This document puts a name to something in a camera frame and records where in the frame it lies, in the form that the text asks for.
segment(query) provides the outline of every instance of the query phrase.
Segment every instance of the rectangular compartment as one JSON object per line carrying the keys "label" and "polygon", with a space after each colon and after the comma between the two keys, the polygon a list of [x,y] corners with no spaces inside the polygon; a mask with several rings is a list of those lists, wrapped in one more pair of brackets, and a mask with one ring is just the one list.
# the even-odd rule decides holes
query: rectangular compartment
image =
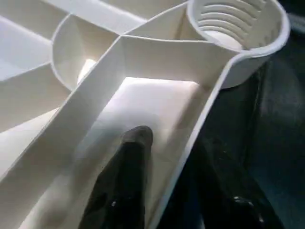
{"label": "rectangular compartment", "polygon": [[120,37],[0,182],[0,227],[77,228],[120,135],[148,125],[154,228],[233,55],[204,41]]}

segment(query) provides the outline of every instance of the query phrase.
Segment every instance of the tray compartment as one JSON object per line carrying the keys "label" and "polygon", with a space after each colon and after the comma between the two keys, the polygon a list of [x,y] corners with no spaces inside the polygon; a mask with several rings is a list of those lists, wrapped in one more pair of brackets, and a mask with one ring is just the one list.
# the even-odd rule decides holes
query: tray compartment
{"label": "tray compartment", "polygon": [[0,2],[1,176],[70,93],[50,63],[51,38],[65,16],[39,0]]}
{"label": "tray compartment", "polygon": [[73,90],[117,37],[79,17],[67,16],[54,35],[52,64],[57,78]]}
{"label": "tray compartment", "polygon": [[[166,202],[166,181],[172,183],[187,158],[190,148],[185,152],[185,147],[195,124],[210,95],[215,97],[212,90],[232,56],[234,52],[210,42],[119,38],[0,183],[1,201],[6,190],[18,192],[18,181],[30,177],[22,198],[18,193],[5,196],[9,204],[3,206],[0,223],[11,223],[9,216],[21,223],[30,212],[21,228],[54,221],[59,228],[76,224],[95,174],[111,158],[119,136],[135,125],[149,125],[155,132],[146,194],[149,226]],[[33,165],[34,159],[40,163]],[[57,211],[62,218],[53,218]]]}

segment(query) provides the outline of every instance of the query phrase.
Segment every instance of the curved edge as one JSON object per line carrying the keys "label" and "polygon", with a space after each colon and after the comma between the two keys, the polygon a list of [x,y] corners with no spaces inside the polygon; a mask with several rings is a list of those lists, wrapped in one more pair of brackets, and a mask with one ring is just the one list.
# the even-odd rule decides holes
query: curved edge
{"label": "curved edge", "polygon": [[162,196],[162,198],[160,199],[160,204],[157,206],[157,209],[155,211],[155,214],[154,214],[154,217],[152,218],[152,220],[150,221],[149,223],[149,227],[148,229],[156,229],[160,220],[161,220],[161,217],[166,209],[166,206],[167,206],[167,203],[171,197],[171,194],[174,190],[174,187],[175,187],[175,184],[177,183],[178,181],[178,178],[183,170],[183,167],[186,163],[186,160],[187,158],[189,157],[190,153],[191,153],[191,150],[192,150],[192,147],[197,139],[197,136],[199,135],[199,132],[201,130],[201,127],[202,125],[204,124],[213,104],[214,104],[214,101],[216,99],[216,97],[218,96],[219,94],[219,91],[224,83],[224,81],[226,80],[226,77],[227,75],[229,74],[229,71],[231,70],[231,68],[241,62],[242,60],[245,60],[245,59],[248,59],[250,58],[251,55],[246,53],[240,53],[234,57],[232,57],[227,65],[224,67],[219,79],[217,80],[216,84],[215,84],[215,87],[213,88],[202,112],[200,113],[199,115],[199,118],[194,126],[194,129],[189,137],[189,140],[186,144],[186,147],[183,151],[183,154],[181,155],[180,159],[179,159],[179,162],[178,162],[178,165],[176,167],[176,169],[173,171],[173,175],[172,175],[172,178],[170,179],[168,185],[166,186],[166,189],[165,189],[165,192],[164,192],[164,195]]}
{"label": "curved edge", "polygon": [[[183,2],[179,5],[176,5],[170,9],[167,9],[157,14],[156,16],[150,18],[146,23],[139,25],[138,27],[126,32],[123,35],[132,35],[141,38],[154,37],[157,39],[159,39],[158,37],[173,36],[171,38],[160,38],[161,40],[171,40],[171,41],[202,40],[202,36],[198,35],[198,33],[194,30],[193,26],[189,24],[188,19],[186,18],[186,9],[187,9],[187,2]],[[170,26],[169,24],[171,24],[171,26],[173,24],[174,27],[176,27],[176,29],[175,30],[169,29],[170,32],[165,31],[165,29],[168,26]],[[145,31],[150,31],[151,29],[154,31],[154,33],[158,33],[158,31],[160,31],[161,34],[158,34],[156,36],[154,35],[154,33],[149,34],[148,32],[148,34],[146,34]]]}
{"label": "curved edge", "polygon": [[280,30],[280,35],[276,38],[275,41],[273,41],[269,45],[246,51],[246,52],[251,53],[252,57],[262,57],[262,56],[271,55],[274,52],[277,52],[281,48],[283,48],[288,41],[288,38],[290,35],[290,22],[289,22],[288,15],[287,15],[285,9],[283,8],[283,6],[277,0],[271,0],[271,1],[273,4],[275,4],[275,6],[279,10],[281,17],[282,17],[282,26],[281,26],[281,30]]}
{"label": "curved edge", "polygon": [[204,40],[169,40],[169,39],[159,39],[159,38],[150,38],[150,37],[140,37],[135,35],[122,35],[121,37],[130,37],[134,39],[141,39],[141,40],[149,40],[149,41],[157,41],[157,42],[168,42],[168,43],[205,43],[205,44],[212,44],[215,45],[212,41],[204,41]]}
{"label": "curved edge", "polygon": [[237,50],[234,48],[230,48],[227,47],[225,45],[222,45],[217,39],[215,39],[214,37],[206,34],[205,32],[202,32],[201,30],[198,29],[198,26],[194,20],[194,18],[191,16],[192,15],[192,10],[194,8],[194,2],[195,0],[190,0],[188,2],[188,6],[187,6],[187,18],[189,19],[190,24],[193,26],[193,28],[195,29],[195,31],[201,35],[202,37],[206,38],[207,40],[211,40],[213,41],[216,45],[221,46],[225,49],[229,49],[235,52],[239,52],[239,53],[243,53],[243,52],[247,52],[247,53],[251,53],[251,57],[262,57],[262,56],[267,56],[270,55],[278,50],[280,50],[283,46],[285,46],[285,44],[287,43],[287,40],[289,38],[289,34],[290,34],[290,23],[289,23],[289,19],[287,16],[286,11],[284,10],[283,6],[277,1],[277,0],[270,0],[272,1],[272,3],[275,5],[275,7],[277,7],[277,9],[279,10],[280,14],[281,14],[281,18],[282,18],[282,26],[281,26],[281,30],[280,30],[280,35],[269,45],[266,45],[264,47],[260,47],[260,48],[254,48],[251,50]]}
{"label": "curved edge", "polygon": [[57,26],[53,36],[52,36],[52,49],[51,49],[51,68],[54,72],[55,77],[59,80],[59,82],[65,87],[67,88],[69,91],[72,91],[73,89],[71,87],[69,87],[61,78],[60,74],[58,73],[56,66],[55,66],[55,62],[54,62],[54,44],[57,40],[59,31],[62,29],[62,27],[64,26],[64,24],[69,20],[69,18],[71,18],[73,15],[70,13],[68,14],[66,17],[64,17],[64,19],[62,19],[62,21],[59,23],[59,25]]}

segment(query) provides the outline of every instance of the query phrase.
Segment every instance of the plastic organizer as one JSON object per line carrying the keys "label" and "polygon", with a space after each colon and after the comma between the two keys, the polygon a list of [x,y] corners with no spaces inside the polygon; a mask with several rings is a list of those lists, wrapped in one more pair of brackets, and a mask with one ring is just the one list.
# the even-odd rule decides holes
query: plastic organizer
{"label": "plastic organizer", "polygon": [[156,228],[219,90],[288,36],[275,0],[2,0],[0,228],[76,229],[137,125],[154,132]]}

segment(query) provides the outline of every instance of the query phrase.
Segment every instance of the white plastic surface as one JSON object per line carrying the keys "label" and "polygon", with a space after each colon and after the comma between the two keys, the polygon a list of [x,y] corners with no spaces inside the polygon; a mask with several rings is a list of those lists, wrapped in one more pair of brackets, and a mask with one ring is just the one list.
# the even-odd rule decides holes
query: white plastic surface
{"label": "white plastic surface", "polygon": [[223,88],[246,81],[286,44],[290,32],[287,14],[276,0],[190,0],[187,17],[203,39],[261,59],[239,63],[240,71],[230,74]]}
{"label": "white plastic surface", "polygon": [[[222,4],[239,7],[232,1]],[[203,36],[190,17],[196,1],[1,1],[0,228],[77,229],[120,135],[148,125],[145,217],[155,229],[221,87],[246,80],[289,34],[276,1],[246,1],[244,10],[262,9],[251,11],[251,28],[222,17],[248,29],[244,42],[222,31]],[[240,32],[208,15],[205,26]]]}

